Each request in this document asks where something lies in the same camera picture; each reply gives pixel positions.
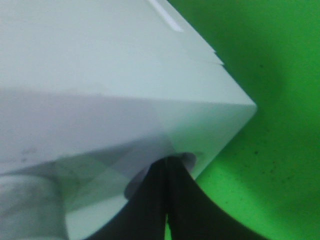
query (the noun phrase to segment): green background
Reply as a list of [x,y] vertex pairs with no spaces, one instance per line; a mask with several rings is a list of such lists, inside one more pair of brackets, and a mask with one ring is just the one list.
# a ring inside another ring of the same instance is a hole
[[272,240],[319,240],[320,1],[170,3],[258,105],[198,184]]

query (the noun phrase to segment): black object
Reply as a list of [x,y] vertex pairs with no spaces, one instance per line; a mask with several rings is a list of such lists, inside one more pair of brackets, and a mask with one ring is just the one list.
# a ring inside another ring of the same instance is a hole
[[87,240],[266,240],[230,217],[199,188],[177,157],[151,165],[125,207]]

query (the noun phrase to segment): gray cylinder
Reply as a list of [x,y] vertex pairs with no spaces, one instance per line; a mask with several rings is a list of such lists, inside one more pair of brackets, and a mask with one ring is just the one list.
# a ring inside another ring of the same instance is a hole
[[31,175],[0,176],[1,240],[67,240],[57,184]]

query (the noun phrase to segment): white surface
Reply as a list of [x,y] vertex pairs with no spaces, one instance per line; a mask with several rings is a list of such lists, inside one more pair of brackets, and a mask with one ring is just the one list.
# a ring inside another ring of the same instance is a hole
[[191,152],[198,176],[256,110],[164,0],[0,5],[0,174],[58,175],[72,240],[152,162]]

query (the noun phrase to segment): circular hole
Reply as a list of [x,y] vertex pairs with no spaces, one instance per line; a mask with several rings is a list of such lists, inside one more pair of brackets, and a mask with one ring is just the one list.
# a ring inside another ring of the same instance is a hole
[[[183,163],[183,165],[185,166],[185,168],[188,170],[189,173],[193,170],[193,168],[196,165],[197,157],[191,152],[177,153],[172,156],[176,158],[180,158],[181,162]],[[134,195],[134,193],[136,192],[136,190],[144,180],[145,176],[147,175],[149,168],[150,168],[150,165],[142,169],[128,183],[128,185],[124,190],[124,197],[127,200],[129,200]]]

